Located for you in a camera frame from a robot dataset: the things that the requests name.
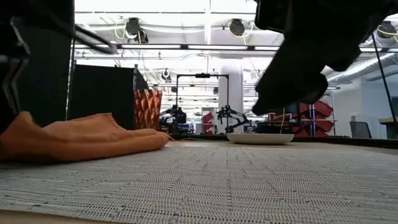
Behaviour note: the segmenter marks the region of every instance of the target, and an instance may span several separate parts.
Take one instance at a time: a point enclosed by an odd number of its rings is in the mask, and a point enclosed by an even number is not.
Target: white column
[[[223,60],[220,67],[220,75],[229,75],[229,105],[232,110],[243,112],[243,68],[242,60],[231,59]],[[220,77],[218,79],[218,109],[227,105],[227,79]],[[236,121],[229,119],[229,125],[236,124]],[[218,121],[218,131],[225,133],[226,119],[223,119],[221,125]],[[243,133],[243,126],[235,128],[236,133]]]

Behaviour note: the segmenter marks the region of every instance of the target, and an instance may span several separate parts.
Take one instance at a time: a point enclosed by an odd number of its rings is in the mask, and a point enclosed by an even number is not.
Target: white dish
[[[286,144],[293,140],[294,134],[227,134],[226,137],[240,144]]]

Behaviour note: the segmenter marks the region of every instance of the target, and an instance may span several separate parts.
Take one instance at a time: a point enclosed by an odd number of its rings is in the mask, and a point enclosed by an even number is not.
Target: woven mat
[[[0,209],[116,223],[397,223],[398,156],[168,147],[55,166],[3,164]]]

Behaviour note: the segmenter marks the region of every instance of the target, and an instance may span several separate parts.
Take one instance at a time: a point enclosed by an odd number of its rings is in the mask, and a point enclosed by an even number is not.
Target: orange fabric
[[[72,162],[158,150],[169,136],[153,129],[129,131],[111,114],[58,121],[44,128],[21,112],[0,136],[1,159]]]

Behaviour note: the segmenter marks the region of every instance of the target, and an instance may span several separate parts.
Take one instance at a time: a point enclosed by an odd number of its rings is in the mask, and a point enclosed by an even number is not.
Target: copper vase
[[[136,129],[158,130],[162,92],[159,90],[134,90]]]

